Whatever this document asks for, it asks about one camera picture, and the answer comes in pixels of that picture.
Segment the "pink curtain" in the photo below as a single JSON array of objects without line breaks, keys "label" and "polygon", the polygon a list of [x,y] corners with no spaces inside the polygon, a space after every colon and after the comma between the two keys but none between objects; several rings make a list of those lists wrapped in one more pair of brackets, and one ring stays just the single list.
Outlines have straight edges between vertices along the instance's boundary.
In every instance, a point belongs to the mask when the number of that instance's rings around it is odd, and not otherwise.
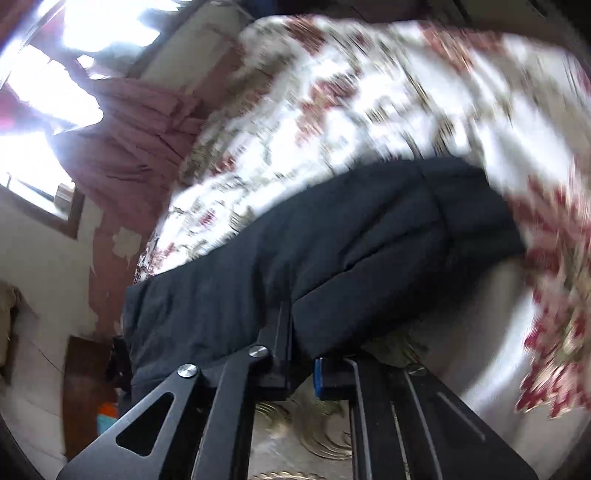
[{"label": "pink curtain", "polygon": [[52,137],[56,157],[80,191],[122,226],[150,233],[200,131],[201,102],[135,79],[70,75],[96,98],[104,117]]}]

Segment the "screw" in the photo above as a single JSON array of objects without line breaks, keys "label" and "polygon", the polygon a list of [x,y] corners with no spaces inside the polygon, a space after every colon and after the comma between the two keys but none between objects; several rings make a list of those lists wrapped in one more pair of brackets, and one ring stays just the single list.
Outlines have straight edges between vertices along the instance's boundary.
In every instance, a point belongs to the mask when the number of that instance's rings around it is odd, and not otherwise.
[{"label": "screw", "polygon": [[419,364],[412,364],[407,368],[407,372],[409,375],[414,377],[423,377],[427,375],[427,369]]},{"label": "screw", "polygon": [[255,345],[248,351],[248,355],[254,358],[262,358],[269,355],[269,349],[266,346]]},{"label": "screw", "polygon": [[191,378],[197,375],[198,371],[199,369],[195,365],[184,364],[178,368],[177,373],[183,378]]}]

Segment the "window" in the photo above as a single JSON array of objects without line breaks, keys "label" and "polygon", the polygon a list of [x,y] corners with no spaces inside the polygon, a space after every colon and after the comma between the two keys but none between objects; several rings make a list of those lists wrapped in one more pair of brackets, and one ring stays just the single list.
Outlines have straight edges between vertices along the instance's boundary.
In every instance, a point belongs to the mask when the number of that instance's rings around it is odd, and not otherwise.
[{"label": "window", "polygon": [[34,121],[26,128],[0,135],[2,198],[27,213],[75,236],[79,212],[73,211],[75,185],[56,159],[47,136],[67,128],[97,123],[102,118],[96,100],[78,87],[58,62],[35,47],[24,47],[7,81],[11,94]]},{"label": "window", "polygon": [[65,9],[62,4],[47,14],[49,20],[37,25],[33,38],[22,42],[31,44],[16,50],[15,61],[9,64],[4,90],[8,87],[10,95],[18,99],[17,110],[25,111],[27,119],[22,122],[19,118],[18,127],[11,128],[9,115],[9,126],[3,128],[6,118],[0,116],[0,201],[24,209],[66,235],[77,235],[83,198],[56,159],[48,138],[93,125],[103,113],[95,98],[44,52],[68,62],[77,57],[91,79],[125,75],[144,48],[160,35],[152,27],[161,28],[188,3],[67,0]]}]

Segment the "white wall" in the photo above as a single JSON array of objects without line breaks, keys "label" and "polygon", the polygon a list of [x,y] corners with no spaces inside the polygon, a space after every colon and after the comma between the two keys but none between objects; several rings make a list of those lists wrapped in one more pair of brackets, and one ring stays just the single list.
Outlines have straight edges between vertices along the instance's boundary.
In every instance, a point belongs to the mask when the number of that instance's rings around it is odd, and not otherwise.
[{"label": "white wall", "polygon": [[18,287],[39,325],[30,332],[61,368],[67,337],[91,335],[96,315],[88,306],[92,238],[102,212],[85,201],[78,240],[0,203],[0,278]]},{"label": "white wall", "polygon": [[102,212],[85,202],[79,239],[72,240],[0,203],[0,278],[28,305],[15,322],[11,385],[0,383],[0,413],[40,474],[56,478],[65,465],[61,384],[69,335],[89,336],[92,237]]}]

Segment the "floral bedspread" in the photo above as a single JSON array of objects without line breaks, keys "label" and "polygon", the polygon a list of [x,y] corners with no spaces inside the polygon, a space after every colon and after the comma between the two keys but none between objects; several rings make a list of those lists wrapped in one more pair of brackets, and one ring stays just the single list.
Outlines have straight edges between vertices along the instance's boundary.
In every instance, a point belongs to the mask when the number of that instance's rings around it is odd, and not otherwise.
[{"label": "floral bedspread", "polygon": [[295,192],[394,158],[462,155],[510,203],[528,245],[535,351],[518,409],[591,408],[591,82],[560,48],[401,22],[270,17],[211,115],[137,281],[207,254]]}]

